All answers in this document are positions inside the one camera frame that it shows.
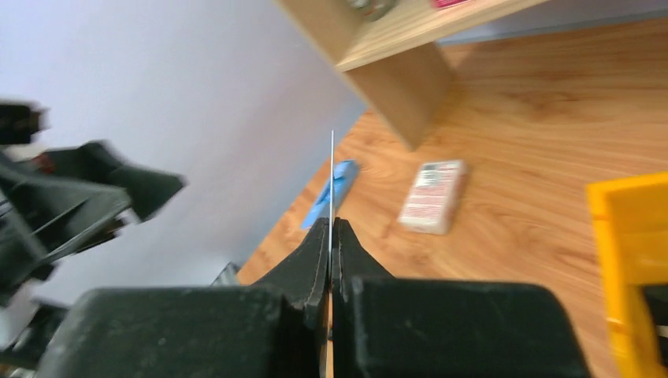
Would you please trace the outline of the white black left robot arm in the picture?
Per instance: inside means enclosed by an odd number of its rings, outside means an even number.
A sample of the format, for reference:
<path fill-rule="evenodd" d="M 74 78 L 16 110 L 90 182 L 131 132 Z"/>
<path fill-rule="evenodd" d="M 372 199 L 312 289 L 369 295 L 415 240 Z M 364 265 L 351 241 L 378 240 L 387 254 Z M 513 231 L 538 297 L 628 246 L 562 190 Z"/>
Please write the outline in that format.
<path fill-rule="evenodd" d="M 127 161 L 105 140 L 36 145 L 46 109 L 1 104 L 1 374 L 31 377 L 64 307 L 38 301 L 66 257 L 118 236 L 123 215 L 148 221 L 187 184 L 177 173 Z"/>

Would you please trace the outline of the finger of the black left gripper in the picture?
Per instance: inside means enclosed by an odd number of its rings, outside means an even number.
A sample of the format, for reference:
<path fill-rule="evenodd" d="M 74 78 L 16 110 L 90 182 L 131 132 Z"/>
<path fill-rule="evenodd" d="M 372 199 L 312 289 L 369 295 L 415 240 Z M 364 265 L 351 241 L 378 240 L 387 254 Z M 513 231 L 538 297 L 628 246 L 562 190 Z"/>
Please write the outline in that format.
<path fill-rule="evenodd" d="M 127 192 L 44 170 L 44 153 L 16 161 L 1 154 L 1 290 L 45 280 L 52 264 L 109 235 L 131 208 Z"/>
<path fill-rule="evenodd" d="M 187 186 L 177 173 L 136 165 L 105 140 L 44 152 L 44 170 L 57 176 L 91 181 L 124 189 L 140 221 L 148 221 Z"/>

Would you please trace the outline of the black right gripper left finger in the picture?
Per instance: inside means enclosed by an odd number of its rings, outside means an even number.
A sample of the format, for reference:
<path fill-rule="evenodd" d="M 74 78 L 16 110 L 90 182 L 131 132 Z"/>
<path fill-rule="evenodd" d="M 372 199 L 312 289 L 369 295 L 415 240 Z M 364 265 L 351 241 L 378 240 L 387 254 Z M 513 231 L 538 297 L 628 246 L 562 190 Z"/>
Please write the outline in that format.
<path fill-rule="evenodd" d="M 323 377 L 328 232 L 249 286 L 99 288 L 67 312 L 39 377 Z"/>

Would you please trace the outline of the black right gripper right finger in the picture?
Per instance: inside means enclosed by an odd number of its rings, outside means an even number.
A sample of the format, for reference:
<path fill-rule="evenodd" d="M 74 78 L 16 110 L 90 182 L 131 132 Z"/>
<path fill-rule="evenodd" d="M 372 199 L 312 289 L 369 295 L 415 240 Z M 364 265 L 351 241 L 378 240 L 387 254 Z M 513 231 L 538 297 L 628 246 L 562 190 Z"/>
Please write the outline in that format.
<path fill-rule="evenodd" d="M 588 377 L 562 303 L 530 283 L 397 278 L 332 232 L 337 377 Z"/>

